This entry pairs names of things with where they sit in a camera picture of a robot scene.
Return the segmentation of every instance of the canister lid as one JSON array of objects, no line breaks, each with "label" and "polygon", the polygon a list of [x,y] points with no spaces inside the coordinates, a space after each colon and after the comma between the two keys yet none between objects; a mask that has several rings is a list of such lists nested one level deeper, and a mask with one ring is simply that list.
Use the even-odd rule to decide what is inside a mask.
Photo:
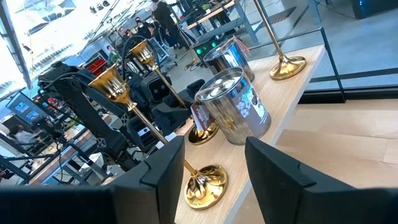
[{"label": "canister lid", "polygon": [[223,55],[232,45],[234,44],[234,39],[231,38],[217,45],[215,48],[211,49],[203,58],[205,62],[211,61],[214,58]]},{"label": "canister lid", "polygon": [[234,67],[223,70],[200,88],[196,98],[201,102],[217,99],[233,90],[242,77],[242,68]]}]

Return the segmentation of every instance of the screen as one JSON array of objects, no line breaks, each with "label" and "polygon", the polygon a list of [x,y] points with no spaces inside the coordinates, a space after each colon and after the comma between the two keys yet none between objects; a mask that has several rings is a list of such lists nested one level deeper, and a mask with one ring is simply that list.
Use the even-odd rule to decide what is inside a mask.
[{"label": "screen", "polygon": [[41,108],[23,93],[18,93],[14,96],[6,107],[29,124],[32,124],[33,120],[40,115],[47,116]]}]

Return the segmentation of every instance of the silver metal canister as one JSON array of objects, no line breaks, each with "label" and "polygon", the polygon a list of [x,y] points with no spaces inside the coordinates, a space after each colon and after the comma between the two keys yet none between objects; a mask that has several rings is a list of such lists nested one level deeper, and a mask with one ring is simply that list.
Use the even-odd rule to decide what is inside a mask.
[{"label": "silver metal canister", "polygon": [[242,68],[223,70],[206,82],[195,97],[232,144],[244,144],[248,136],[261,137],[271,124],[271,116]]},{"label": "silver metal canister", "polygon": [[251,82],[254,80],[253,71],[250,69],[240,46],[234,38],[217,45],[204,56],[203,60],[214,75],[227,68],[241,67],[244,70],[244,74],[249,77],[249,80]]}]

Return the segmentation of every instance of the wooden floor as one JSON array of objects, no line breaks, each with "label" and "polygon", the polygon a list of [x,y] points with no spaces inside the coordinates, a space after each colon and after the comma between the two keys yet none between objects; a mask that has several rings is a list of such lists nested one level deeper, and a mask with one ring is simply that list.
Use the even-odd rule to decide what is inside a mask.
[{"label": "wooden floor", "polygon": [[[398,100],[298,105],[276,148],[357,188],[398,187]],[[264,223],[252,190],[235,223]]]}]

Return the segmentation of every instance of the floor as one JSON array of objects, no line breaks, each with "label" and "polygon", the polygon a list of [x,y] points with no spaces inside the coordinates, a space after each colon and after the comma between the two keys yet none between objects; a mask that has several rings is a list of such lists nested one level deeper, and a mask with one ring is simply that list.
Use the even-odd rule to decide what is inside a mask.
[{"label": "floor", "polygon": [[[253,24],[260,21],[261,18],[253,0],[243,0],[241,4],[250,23]],[[293,13],[287,19],[272,25],[278,38],[323,26],[326,30],[326,36],[330,43],[339,74],[398,67],[398,60],[392,57],[398,52],[398,45],[393,38],[397,35],[398,30],[398,9],[366,19],[356,20],[353,19],[354,15],[349,1],[333,0],[331,6],[318,6],[322,23],[314,24],[312,12],[307,7],[308,0],[263,1],[263,5],[269,16],[295,7]],[[236,17],[237,13],[233,10],[230,18],[234,19]],[[250,47],[253,45],[247,34],[241,35],[240,38],[243,39],[243,42],[247,46]],[[265,28],[259,30],[257,38],[260,43],[271,41]],[[282,45],[282,50],[288,52],[322,43],[320,33],[314,33],[286,40],[280,44]],[[267,57],[275,53],[273,45],[261,47],[252,50],[248,60]],[[211,77],[204,68],[198,68],[192,72],[183,70],[183,66],[191,61],[191,59],[192,57],[188,54],[178,63],[179,66],[169,73],[177,90],[182,90],[186,85],[198,78],[207,80]],[[329,58],[326,56],[314,77],[330,75],[334,75],[334,73]],[[390,84],[398,84],[398,75],[381,75],[377,77],[343,80],[345,88]],[[319,90],[330,88],[338,88],[337,82],[311,83],[307,89]]]},{"label": "floor", "polygon": [[[398,100],[298,105],[276,148],[357,188],[398,187],[397,117]],[[253,190],[235,223],[264,223]]]}]

